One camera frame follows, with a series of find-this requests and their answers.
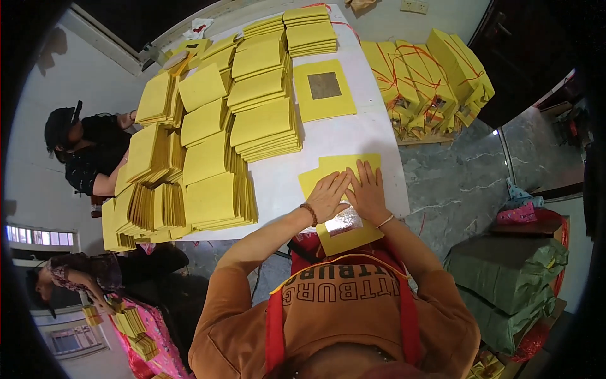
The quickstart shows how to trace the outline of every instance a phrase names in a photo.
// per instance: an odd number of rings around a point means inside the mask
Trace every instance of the floral shirt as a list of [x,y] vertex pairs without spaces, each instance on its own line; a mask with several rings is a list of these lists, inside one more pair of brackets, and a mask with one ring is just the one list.
[[91,275],[105,292],[114,292],[122,288],[122,273],[114,254],[100,254],[92,257],[85,253],[58,255],[48,260],[46,268],[50,271],[53,282],[68,290],[88,292],[85,285],[73,283],[67,279],[69,270]]

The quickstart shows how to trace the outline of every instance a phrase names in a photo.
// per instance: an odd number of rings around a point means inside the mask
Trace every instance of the black cap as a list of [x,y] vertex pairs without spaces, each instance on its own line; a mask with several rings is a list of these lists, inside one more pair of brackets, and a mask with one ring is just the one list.
[[49,152],[55,150],[55,146],[68,144],[67,134],[80,117],[82,101],[78,101],[75,108],[58,108],[50,112],[46,126],[44,127],[44,139]]

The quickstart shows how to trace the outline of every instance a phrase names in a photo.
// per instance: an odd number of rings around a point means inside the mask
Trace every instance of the silver bangle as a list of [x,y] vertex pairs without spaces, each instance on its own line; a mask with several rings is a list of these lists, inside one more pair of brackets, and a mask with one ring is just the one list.
[[392,219],[392,218],[393,218],[393,213],[391,214],[391,216],[389,216],[389,217],[387,218],[387,220],[385,220],[385,221],[383,221],[382,223],[380,223],[380,224],[377,226],[377,229],[379,229],[379,228],[380,228],[380,227],[382,227],[383,225],[387,224],[389,221],[391,221],[391,219]]

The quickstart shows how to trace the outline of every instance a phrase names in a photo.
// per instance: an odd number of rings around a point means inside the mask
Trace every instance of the wooden pallet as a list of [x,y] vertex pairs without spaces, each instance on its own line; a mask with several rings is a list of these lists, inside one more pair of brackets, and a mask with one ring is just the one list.
[[420,144],[450,145],[454,140],[455,140],[454,133],[448,133],[445,135],[430,135],[423,139],[416,139],[416,138],[400,139],[400,137],[396,137],[396,142],[398,143],[398,146],[407,146],[407,147],[416,147],[416,145],[420,145]]

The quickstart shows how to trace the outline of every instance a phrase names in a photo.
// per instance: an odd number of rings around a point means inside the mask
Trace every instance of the green bag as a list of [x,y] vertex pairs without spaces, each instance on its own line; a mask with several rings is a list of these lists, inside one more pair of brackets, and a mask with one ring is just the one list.
[[522,337],[538,319],[551,315],[556,305],[556,298],[549,285],[533,297],[531,304],[514,315],[508,315],[494,307],[473,291],[459,286],[458,289],[467,309],[478,323],[482,341],[506,355],[513,355]]
[[554,238],[484,235],[455,245],[444,268],[459,287],[517,315],[537,304],[536,297],[566,264],[568,249]]

